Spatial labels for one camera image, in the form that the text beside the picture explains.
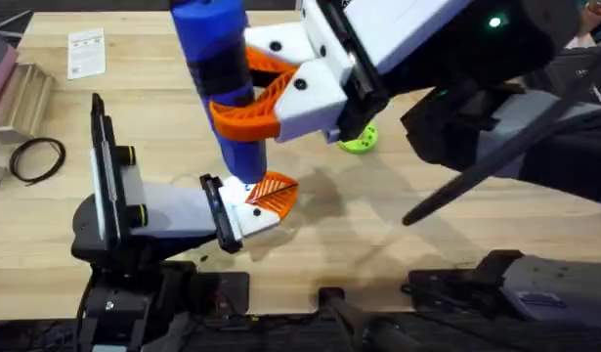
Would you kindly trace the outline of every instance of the screw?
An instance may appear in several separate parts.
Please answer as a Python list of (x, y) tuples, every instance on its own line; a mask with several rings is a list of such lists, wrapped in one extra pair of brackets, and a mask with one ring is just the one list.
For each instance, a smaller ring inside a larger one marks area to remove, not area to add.
[(280, 44), (279, 41), (273, 41), (270, 43), (270, 49), (272, 51), (280, 51), (280, 49), (282, 49), (282, 44)]
[(302, 79), (302, 78), (298, 78), (295, 81), (293, 81), (293, 86), (296, 87), (298, 90), (305, 90), (307, 89), (307, 81)]

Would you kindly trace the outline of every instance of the wooden table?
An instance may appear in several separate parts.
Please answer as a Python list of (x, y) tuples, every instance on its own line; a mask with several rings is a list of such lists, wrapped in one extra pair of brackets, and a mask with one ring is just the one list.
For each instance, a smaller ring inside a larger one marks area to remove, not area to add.
[[(297, 13), (252, 13), (253, 24)], [(107, 73), (68, 81), (71, 31), (105, 29)], [(197, 176), (226, 170), (188, 74), (168, 13), (36, 14), (20, 45), (22, 62), (56, 78), (42, 135), (67, 147), (59, 174), (0, 188), (0, 319), (73, 317), (89, 276), (69, 253), (71, 219), (92, 192), (89, 111), (99, 92), (121, 144), (134, 145), (145, 179), (198, 187)], [(493, 179), (410, 228), (401, 218), (453, 173), (420, 161), (399, 117), (423, 93), (394, 100), (376, 123), (377, 148), (353, 155), (320, 134), (269, 142), (271, 169), (300, 182), (292, 213), (276, 229), (229, 255), (210, 243), (181, 255), (208, 255), (203, 270), (251, 275), (253, 313), (305, 312), (321, 286), (343, 286), (368, 309), (405, 309), (399, 285), (409, 270), (472, 267), (490, 250), (518, 248), (556, 259), (601, 262), (601, 205), (510, 180)], [(22, 163), (39, 172), (40, 151)]]

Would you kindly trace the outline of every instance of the paper sheet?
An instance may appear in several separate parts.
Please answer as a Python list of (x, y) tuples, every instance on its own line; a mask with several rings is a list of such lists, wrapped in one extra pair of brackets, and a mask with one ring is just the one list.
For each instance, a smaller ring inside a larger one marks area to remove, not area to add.
[(102, 28), (67, 37), (67, 79), (105, 73), (105, 32)]

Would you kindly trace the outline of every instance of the orange gripper pad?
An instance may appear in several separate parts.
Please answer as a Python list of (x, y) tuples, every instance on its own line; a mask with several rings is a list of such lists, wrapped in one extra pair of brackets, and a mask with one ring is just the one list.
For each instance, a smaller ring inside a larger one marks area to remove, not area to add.
[(268, 171), (263, 180), (254, 186), (246, 203), (272, 210), (282, 220), (297, 197), (298, 182), (283, 174)]
[(254, 142), (277, 137), (280, 133), (280, 123), (274, 114), (274, 105), (297, 68), (253, 49), (246, 50), (246, 57), (251, 69), (280, 75), (247, 107), (227, 107), (210, 102), (209, 110), (213, 124), (220, 135), (232, 141)]
[(250, 69), (254, 70), (284, 73), (297, 69), (297, 67), (292, 64), (272, 59), (269, 56), (250, 47), (245, 49), (245, 57), (248, 60), (248, 66)]

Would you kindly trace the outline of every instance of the green led light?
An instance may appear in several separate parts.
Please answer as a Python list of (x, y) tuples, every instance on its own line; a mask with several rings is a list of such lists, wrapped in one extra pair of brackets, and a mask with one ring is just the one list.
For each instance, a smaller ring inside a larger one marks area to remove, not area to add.
[(502, 19), (501, 18), (492, 18), (489, 20), (489, 27), (491, 28), (498, 28), (500, 25), (502, 24)]

